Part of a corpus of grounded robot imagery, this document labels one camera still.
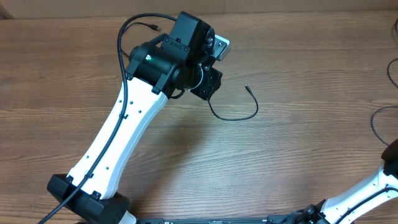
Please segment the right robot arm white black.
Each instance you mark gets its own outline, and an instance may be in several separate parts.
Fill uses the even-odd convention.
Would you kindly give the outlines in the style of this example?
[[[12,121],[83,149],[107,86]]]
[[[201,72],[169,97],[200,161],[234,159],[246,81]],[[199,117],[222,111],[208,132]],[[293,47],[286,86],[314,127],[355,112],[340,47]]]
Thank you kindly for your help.
[[[397,197],[397,141],[387,146],[375,173],[343,194],[304,209],[294,223],[352,223]]]

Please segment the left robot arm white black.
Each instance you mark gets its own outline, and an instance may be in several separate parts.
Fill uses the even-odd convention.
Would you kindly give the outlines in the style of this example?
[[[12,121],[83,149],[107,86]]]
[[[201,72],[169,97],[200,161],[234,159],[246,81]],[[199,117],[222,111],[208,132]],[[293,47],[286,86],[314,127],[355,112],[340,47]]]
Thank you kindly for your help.
[[[136,223],[129,199],[118,193],[134,148],[175,90],[211,98],[222,76],[213,64],[230,48],[229,40],[187,12],[174,19],[169,34],[134,47],[129,60],[120,62],[121,90],[95,140],[69,173],[48,182],[58,206],[89,223]]]

